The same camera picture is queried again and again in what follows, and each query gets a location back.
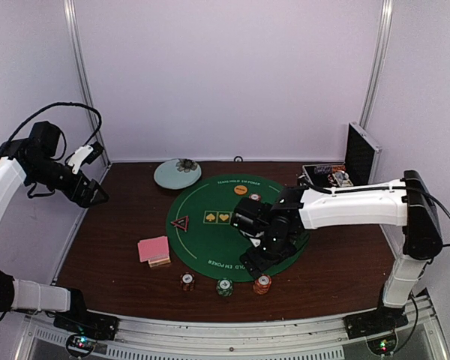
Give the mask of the red poker chip stack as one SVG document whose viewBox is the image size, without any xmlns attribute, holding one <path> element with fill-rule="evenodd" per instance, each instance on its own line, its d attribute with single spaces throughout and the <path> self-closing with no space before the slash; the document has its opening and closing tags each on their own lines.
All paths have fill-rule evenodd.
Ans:
<svg viewBox="0 0 450 360">
<path fill-rule="evenodd" d="M 265 295 L 272 285 L 272 278 L 267 274 L 262 274 L 253 282 L 253 291 L 258 295 Z"/>
</svg>

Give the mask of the small red chip stack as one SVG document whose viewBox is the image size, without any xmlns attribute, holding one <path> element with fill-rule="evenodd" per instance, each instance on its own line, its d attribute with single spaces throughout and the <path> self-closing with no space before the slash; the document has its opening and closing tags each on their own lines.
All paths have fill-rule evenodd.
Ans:
<svg viewBox="0 0 450 360">
<path fill-rule="evenodd" d="M 261 195 L 258 193 L 251 193 L 249 198 L 254 201 L 260 201 L 262 199 Z"/>
</svg>

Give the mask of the orange big blind button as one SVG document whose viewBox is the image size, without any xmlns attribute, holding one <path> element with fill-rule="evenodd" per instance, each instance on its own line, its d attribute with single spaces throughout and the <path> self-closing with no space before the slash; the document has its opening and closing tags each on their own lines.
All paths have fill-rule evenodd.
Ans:
<svg viewBox="0 0 450 360">
<path fill-rule="evenodd" d="M 235 186 L 233 191 L 235 194 L 242 196 L 248 192 L 248 188 L 245 185 L 240 184 L 240 185 Z"/>
</svg>

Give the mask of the black triangular dealer button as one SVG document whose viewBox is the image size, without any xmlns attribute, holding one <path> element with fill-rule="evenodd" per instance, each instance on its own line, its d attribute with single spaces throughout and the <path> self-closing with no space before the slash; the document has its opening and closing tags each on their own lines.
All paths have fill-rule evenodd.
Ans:
<svg viewBox="0 0 450 360">
<path fill-rule="evenodd" d="M 174 226 L 175 228 L 182 230 L 184 232 L 188 231 L 188 227 L 189 227 L 189 216 L 185 215 L 183 217 L 179 217 L 175 220 L 171 221 L 171 225 Z"/>
</svg>

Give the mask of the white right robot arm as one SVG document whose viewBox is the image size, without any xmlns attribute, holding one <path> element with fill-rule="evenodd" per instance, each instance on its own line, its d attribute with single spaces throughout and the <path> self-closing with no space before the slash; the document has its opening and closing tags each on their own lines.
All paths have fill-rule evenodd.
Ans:
<svg viewBox="0 0 450 360">
<path fill-rule="evenodd" d="M 385 224 L 401 227 L 404 243 L 382 291 L 381 305 L 370 313 L 374 330 L 385 331 L 398 319 L 427 261 L 443 249 L 437 200 L 421 176 L 381 184 L 318 187 L 307 181 L 284 187 L 273 203 L 242 198 L 231 224 L 251 242 L 240 260 L 253 278 L 296 254 L 293 237 L 323 227 Z"/>
</svg>

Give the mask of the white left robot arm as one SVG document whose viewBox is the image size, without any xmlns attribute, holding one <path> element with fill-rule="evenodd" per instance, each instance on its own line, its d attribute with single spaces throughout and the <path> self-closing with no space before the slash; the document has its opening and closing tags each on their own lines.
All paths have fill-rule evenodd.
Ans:
<svg viewBox="0 0 450 360">
<path fill-rule="evenodd" d="M 100 205 L 109 197 L 100 184 L 81 170 L 91 164 L 104 148 L 99 142 L 80 146 L 66 163 L 55 158 L 59 141 L 65 138 L 59 127 L 48 121 L 33 125 L 25 139 L 4 142 L 0 147 L 0 223 L 14 194 L 27 186 L 28 197 L 37 196 L 35 188 L 44 185 L 49 194 L 62 192 L 83 209 Z M 92 315 L 74 302 L 76 290 L 20 280 L 0 270 L 0 312 L 53 311 L 63 313 L 64 321 L 77 333 L 93 325 Z"/>
</svg>

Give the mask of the green poker chip stack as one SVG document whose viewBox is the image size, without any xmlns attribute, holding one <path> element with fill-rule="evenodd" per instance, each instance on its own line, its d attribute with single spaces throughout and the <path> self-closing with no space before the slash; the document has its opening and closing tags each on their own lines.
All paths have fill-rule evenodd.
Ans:
<svg viewBox="0 0 450 360">
<path fill-rule="evenodd" d="M 231 296 L 233 294 L 233 282 L 228 278 L 219 279 L 216 283 L 216 291 L 219 296 Z"/>
</svg>

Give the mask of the round green poker mat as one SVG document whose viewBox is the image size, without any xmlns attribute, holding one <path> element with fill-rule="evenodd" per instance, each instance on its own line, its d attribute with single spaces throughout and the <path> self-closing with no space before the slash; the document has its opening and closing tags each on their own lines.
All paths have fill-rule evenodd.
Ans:
<svg viewBox="0 0 450 360">
<path fill-rule="evenodd" d="M 248 192 L 239 196 L 233 189 L 245 185 Z M 175 255 L 193 272 L 215 280 L 228 278 L 234 283 L 251 282 L 253 278 L 239 257 L 252 246 L 237 227 L 231 225 L 233 210 L 240 199 L 260 194 L 263 203 L 273 203 L 283 188 L 276 181 L 258 175 L 216 175 L 198 181 L 182 191 L 166 218 L 166 236 Z M 184 232 L 171 221 L 188 215 Z"/>
</svg>

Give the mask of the brown poker chip stack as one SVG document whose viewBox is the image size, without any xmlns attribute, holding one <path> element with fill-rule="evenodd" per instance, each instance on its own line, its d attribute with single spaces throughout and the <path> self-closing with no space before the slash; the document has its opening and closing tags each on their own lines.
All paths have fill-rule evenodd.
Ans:
<svg viewBox="0 0 450 360">
<path fill-rule="evenodd" d="M 180 277 L 181 289 L 185 292 L 190 292 L 194 290 L 195 277 L 194 274 L 190 272 L 185 272 Z"/>
</svg>

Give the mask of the red-backed playing card deck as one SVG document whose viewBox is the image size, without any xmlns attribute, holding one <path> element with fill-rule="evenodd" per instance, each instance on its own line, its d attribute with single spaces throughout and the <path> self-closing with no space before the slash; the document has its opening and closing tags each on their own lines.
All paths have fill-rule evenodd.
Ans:
<svg viewBox="0 0 450 360">
<path fill-rule="evenodd" d="M 170 258 L 169 243 L 166 236 L 140 240 L 137 243 L 137 248 L 141 263 L 157 262 Z"/>
</svg>

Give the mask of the light blue flower plate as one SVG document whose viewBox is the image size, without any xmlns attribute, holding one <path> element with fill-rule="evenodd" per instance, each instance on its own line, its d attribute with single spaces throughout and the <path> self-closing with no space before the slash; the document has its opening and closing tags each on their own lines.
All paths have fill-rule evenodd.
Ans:
<svg viewBox="0 0 450 360">
<path fill-rule="evenodd" d="M 180 190 L 194 185 L 201 175 L 201 166 L 196 161 L 177 158 L 159 165 L 154 171 L 154 181 L 162 188 Z"/>
</svg>

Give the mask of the playing card box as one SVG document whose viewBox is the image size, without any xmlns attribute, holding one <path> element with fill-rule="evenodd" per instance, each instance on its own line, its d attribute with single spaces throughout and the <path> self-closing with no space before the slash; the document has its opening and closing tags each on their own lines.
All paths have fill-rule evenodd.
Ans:
<svg viewBox="0 0 450 360">
<path fill-rule="evenodd" d="M 155 267 L 158 267 L 158 266 L 165 266 L 165 265 L 168 265 L 170 263 L 171 263 L 171 260 L 170 260 L 169 257 L 164 257 L 164 258 L 161 258 L 161 259 L 153 259 L 153 260 L 150 259 L 148 261 L 148 265 L 149 265 L 149 267 L 151 269 L 155 268 Z"/>
</svg>

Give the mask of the aluminium poker case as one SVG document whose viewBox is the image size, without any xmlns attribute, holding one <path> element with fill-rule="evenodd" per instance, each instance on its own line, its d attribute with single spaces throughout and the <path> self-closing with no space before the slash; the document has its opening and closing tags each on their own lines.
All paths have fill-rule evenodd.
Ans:
<svg viewBox="0 0 450 360">
<path fill-rule="evenodd" d="M 356 122 L 348 124 L 345 158 L 338 161 L 306 163 L 297 178 L 297 185 L 309 182 L 321 188 L 372 184 L 382 148 Z"/>
</svg>

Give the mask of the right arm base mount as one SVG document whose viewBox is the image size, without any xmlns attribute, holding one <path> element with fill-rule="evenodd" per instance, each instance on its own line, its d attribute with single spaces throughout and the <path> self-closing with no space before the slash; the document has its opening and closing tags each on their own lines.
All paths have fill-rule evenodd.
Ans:
<svg viewBox="0 0 450 360">
<path fill-rule="evenodd" d="M 369 337 L 390 332 L 409 323 L 404 308 L 378 307 L 377 309 L 345 316 L 343 322 L 349 339 Z"/>
</svg>

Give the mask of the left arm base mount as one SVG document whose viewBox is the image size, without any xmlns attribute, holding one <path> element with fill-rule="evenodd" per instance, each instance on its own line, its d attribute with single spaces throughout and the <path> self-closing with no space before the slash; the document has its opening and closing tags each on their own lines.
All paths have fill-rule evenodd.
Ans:
<svg viewBox="0 0 450 360">
<path fill-rule="evenodd" d="M 69 289 L 70 309 L 55 312 L 53 325 L 97 341 L 113 341 L 119 326 L 116 316 L 94 313 L 86 307 L 83 293 L 78 289 Z"/>
</svg>

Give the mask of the aluminium front rail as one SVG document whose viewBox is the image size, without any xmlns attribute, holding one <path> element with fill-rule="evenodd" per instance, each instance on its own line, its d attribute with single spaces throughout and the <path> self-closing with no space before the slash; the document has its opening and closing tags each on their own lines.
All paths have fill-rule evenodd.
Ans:
<svg viewBox="0 0 450 360">
<path fill-rule="evenodd" d="M 450 359 L 428 295 L 406 305 L 409 323 L 370 337 L 348 336 L 343 315 L 272 322 L 176 322 L 122 316 L 114 340 L 87 359 L 380 359 L 379 338 L 397 336 L 392 359 Z"/>
</svg>

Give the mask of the left aluminium frame post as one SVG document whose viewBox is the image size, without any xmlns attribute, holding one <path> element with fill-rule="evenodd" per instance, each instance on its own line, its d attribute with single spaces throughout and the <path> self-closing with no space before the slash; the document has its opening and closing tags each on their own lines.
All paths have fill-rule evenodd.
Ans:
<svg viewBox="0 0 450 360">
<path fill-rule="evenodd" d="M 78 76 L 79 89 L 82 97 L 82 102 L 85 105 L 90 107 L 94 107 L 92 100 L 91 88 L 89 85 L 89 79 L 86 72 L 85 61 L 83 58 L 83 50 L 80 41 L 80 32 L 79 26 L 77 22 L 77 14 L 76 14 L 76 5 L 75 1 L 72 0 L 64 0 L 64 16 L 65 22 L 68 29 L 68 34 L 70 38 L 71 49 L 75 61 L 76 73 Z M 92 133 L 96 131 L 94 134 L 94 139 L 98 141 L 103 147 L 103 153 L 100 156 L 101 162 L 106 168 L 109 168 L 111 163 L 109 156 L 107 154 L 107 150 L 105 149 L 105 142 L 101 135 L 101 131 L 98 130 L 98 117 L 91 111 L 87 111 L 88 123 L 90 124 L 90 128 Z"/>
</svg>

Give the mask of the aluminium frame post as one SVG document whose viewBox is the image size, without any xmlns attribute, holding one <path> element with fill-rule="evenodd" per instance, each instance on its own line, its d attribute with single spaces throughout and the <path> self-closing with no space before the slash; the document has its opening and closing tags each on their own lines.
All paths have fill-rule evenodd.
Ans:
<svg viewBox="0 0 450 360">
<path fill-rule="evenodd" d="M 77 14 L 76 14 L 76 5 L 75 1 L 72 0 L 64 0 L 64 16 L 65 22 L 68 29 L 68 34 L 70 38 L 71 49 L 75 61 L 76 73 L 78 76 L 79 89 L 82 97 L 82 102 L 85 105 L 90 107 L 94 107 L 92 100 L 91 88 L 89 85 L 89 79 L 86 72 L 85 61 L 83 58 L 83 50 L 80 41 L 80 32 L 79 26 L 77 22 Z M 90 124 L 90 128 L 92 133 L 96 131 L 94 134 L 94 139 L 98 141 L 103 147 L 103 153 L 100 156 L 101 162 L 106 168 L 109 168 L 111 163 L 109 156 L 107 154 L 107 150 L 105 149 L 105 142 L 101 135 L 101 131 L 98 130 L 98 117 L 91 111 L 87 111 L 88 123 Z"/>
<path fill-rule="evenodd" d="M 392 30 L 394 4 L 395 2 L 393 0 L 382 1 L 372 68 L 359 119 L 359 124 L 364 129 L 368 128 L 371 120 L 374 102 L 377 98 L 377 92 L 380 84 L 381 73 L 386 62 L 386 55 L 389 48 L 389 38 Z"/>
</svg>

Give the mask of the right aluminium frame post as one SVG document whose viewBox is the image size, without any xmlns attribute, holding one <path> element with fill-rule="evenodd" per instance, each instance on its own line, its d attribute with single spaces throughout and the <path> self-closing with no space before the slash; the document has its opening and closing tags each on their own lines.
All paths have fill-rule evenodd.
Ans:
<svg viewBox="0 0 450 360">
<path fill-rule="evenodd" d="M 359 124 L 364 129 L 368 128 L 371 120 L 374 102 L 377 98 L 377 92 L 380 84 L 381 73 L 386 62 L 386 55 L 389 48 L 389 38 L 392 30 L 394 4 L 395 2 L 393 0 L 382 1 L 372 68 L 359 119 Z"/>
</svg>

